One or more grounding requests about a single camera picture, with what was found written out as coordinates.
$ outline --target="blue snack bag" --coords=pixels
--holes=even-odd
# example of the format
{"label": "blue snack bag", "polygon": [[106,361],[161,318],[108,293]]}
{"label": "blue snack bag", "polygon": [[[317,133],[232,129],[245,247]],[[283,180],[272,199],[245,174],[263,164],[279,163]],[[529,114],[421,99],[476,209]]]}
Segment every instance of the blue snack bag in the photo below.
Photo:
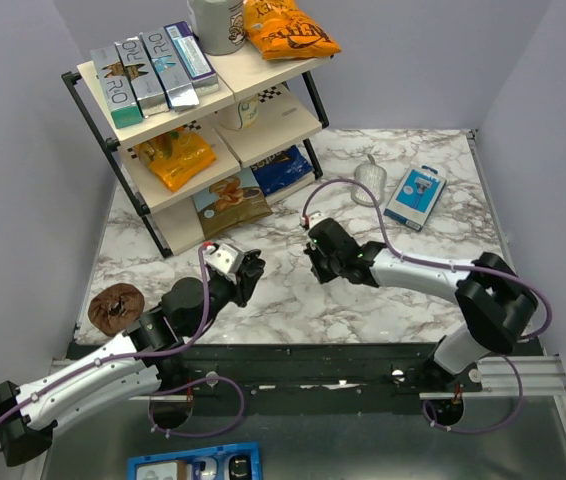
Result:
{"label": "blue snack bag", "polygon": [[292,185],[312,171],[310,162],[294,146],[271,155],[250,168],[266,197]]}

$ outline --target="blue box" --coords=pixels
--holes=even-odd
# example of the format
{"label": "blue box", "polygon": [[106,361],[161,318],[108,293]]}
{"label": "blue box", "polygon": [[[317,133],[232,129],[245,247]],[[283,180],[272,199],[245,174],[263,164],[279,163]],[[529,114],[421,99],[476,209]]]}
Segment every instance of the blue box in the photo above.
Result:
{"label": "blue box", "polygon": [[436,205],[446,180],[427,165],[410,167],[385,207],[386,216],[421,231]]}
{"label": "blue box", "polygon": [[[188,466],[187,480],[227,480],[228,464],[232,457],[245,455],[250,459],[252,480],[263,480],[261,472],[261,457],[256,443],[234,443],[217,447],[199,448],[183,452],[161,453],[158,455],[145,455],[132,457],[127,461],[127,480],[159,479],[182,480],[177,476],[177,462],[185,462]],[[205,477],[197,473],[197,466],[205,463]],[[216,469],[216,475],[210,477],[210,469]]]}

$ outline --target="floor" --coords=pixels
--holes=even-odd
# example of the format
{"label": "floor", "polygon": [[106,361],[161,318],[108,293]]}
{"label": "floor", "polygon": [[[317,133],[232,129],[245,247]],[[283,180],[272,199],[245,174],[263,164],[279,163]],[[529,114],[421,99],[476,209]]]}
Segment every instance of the floor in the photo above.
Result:
{"label": "floor", "polygon": [[[422,130],[325,130],[312,139],[324,177],[351,177],[372,153],[388,173],[392,192],[407,167],[427,164],[448,179],[432,216],[417,233],[387,220],[389,236],[408,252],[451,259],[502,255],[490,209],[464,133]],[[310,185],[274,205],[274,214],[231,230],[217,240],[243,249],[258,248],[267,262],[250,304],[228,306],[200,341],[203,343],[432,342],[450,333],[462,317],[455,305],[402,289],[372,289],[337,279],[319,285],[302,253],[299,211]],[[360,243],[380,240],[371,208],[354,204],[349,187],[323,190],[309,211],[336,218]],[[89,299],[118,282],[135,285],[154,306],[172,284],[198,276],[195,248],[163,259],[120,186],[117,186]],[[108,338],[81,313],[75,340],[99,345]]]}

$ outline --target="chip bag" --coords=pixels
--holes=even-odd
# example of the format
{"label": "chip bag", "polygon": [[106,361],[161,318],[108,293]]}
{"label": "chip bag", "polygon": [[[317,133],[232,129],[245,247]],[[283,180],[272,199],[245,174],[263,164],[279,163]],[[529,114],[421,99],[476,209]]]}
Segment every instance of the chip bag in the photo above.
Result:
{"label": "chip bag", "polygon": [[207,142],[196,133],[184,131],[183,127],[163,133],[133,148],[141,161],[172,192],[176,192],[216,160],[216,155]]}
{"label": "chip bag", "polygon": [[341,51],[294,0],[244,0],[250,41],[266,60],[329,57]]}

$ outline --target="gray floor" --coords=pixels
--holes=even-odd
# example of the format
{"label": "gray floor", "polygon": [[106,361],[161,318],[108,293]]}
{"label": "gray floor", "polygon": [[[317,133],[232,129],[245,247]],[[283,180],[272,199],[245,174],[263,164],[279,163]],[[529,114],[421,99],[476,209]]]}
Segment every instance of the gray floor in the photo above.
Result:
{"label": "gray floor", "polygon": [[[510,400],[472,400],[459,425],[486,426]],[[566,480],[566,440],[554,401],[527,399],[519,419],[499,432],[460,436],[430,429],[422,417],[250,417],[213,439],[166,440],[151,434],[144,401],[127,401],[55,439],[44,479],[126,478],[129,457],[256,441],[265,480],[543,479]],[[192,431],[228,419],[195,419]]]}

